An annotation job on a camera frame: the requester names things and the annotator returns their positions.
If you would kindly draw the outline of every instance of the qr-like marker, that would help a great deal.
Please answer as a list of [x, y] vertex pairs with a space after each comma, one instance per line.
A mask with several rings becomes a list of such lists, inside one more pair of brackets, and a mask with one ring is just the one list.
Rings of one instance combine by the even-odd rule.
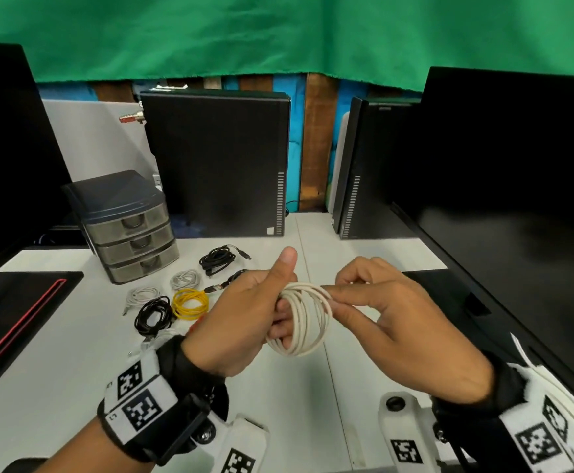
[[567, 419], [547, 396], [543, 401], [543, 416], [547, 418], [550, 425], [554, 427], [559, 437], [567, 442]]
[[123, 405], [123, 412], [134, 429], [138, 431], [162, 413], [162, 408], [157, 404], [149, 389], [144, 389]]
[[561, 453], [561, 447], [556, 443], [545, 423], [531, 426], [517, 433], [515, 438], [532, 465]]
[[125, 397], [142, 382], [142, 369], [140, 362], [134, 363], [131, 367], [118, 375], [118, 400]]
[[256, 460], [239, 450], [230, 448], [228, 459], [221, 469], [221, 473], [251, 473]]
[[401, 463], [422, 463], [421, 454], [413, 439], [391, 439], [394, 453]]

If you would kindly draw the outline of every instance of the ventilation grille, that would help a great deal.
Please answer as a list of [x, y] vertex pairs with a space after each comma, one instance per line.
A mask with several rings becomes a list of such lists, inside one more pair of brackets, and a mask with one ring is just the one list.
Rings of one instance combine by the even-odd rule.
[[355, 176], [353, 180], [353, 190], [351, 190], [351, 198], [348, 200], [348, 211], [346, 211], [346, 221], [344, 221], [344, 225], [342, 227], [342, 239], [347, 239], [349, 231], [351, 230], [351, 221], [353, 220], [355, 201], [357, 200], [357, 192], [359, 191], [359, 182], [361, 182], [361, 176]]
[[283, 219], [285, 216], [285, 173], [278, 173], [278, 189], [276, 190], [276, 231], [277, 236], [283, 235]]

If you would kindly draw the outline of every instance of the red trim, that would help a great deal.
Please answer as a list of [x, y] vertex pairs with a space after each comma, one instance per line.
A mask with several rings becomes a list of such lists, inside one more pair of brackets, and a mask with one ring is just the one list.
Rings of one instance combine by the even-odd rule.
[[7, 350], [7, 347], [14, 341], [19, 334], [22, 333], [24, 328], [29, 324], [29, 322], [39, 313], [39, 311], [48, 303], [50, 299], [59, 291], [59, 289], [67, 282], [67, 279], [57, 279], [50, 288], [39, 297], [38, 301], [33, 304], [33, 306], [27, 310], [27, 312], [20, 318], [13, 327], [6, 333], [6, 335], [0, 339], [0, 346], [6, 342], [0, 349], [0, 355]]

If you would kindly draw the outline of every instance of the fingernail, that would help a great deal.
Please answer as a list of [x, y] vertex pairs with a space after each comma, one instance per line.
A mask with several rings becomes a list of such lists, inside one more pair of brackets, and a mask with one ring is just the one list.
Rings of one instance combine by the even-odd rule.
[[292, 263], [296, 255], [298, 255], [298, 253], [293, 247], [285, 247], [278, 257], [278, 260], [284, 263]]

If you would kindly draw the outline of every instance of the drawer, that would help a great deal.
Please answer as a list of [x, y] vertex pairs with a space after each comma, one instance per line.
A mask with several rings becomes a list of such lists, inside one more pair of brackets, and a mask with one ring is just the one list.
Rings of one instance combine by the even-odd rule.
[[118, 241], [137, 237], [140, 234], [161, 226], [168, 221], [165, 204], [155, 206], [141, 214], [130, 215], [100, 224], [86, 224], [87, 234], [96, 245], [114, 244]]
[[115, 265], [113, 267], [104, 266], [109, 280], [114, 284], [125, 284], [126, 282], [140, 279], [156, 272], [170, 263], [176, 261], [180, 256], [175, 240], [164, 247], [150, 254], [139, 257], [129, 263]]
[[171, 224], [166, 223], [144, 236], [135, 237], [118, 244], [96, 246], [96, 251], [104, 264], [115, 265], [148, 254], [173, 239]]

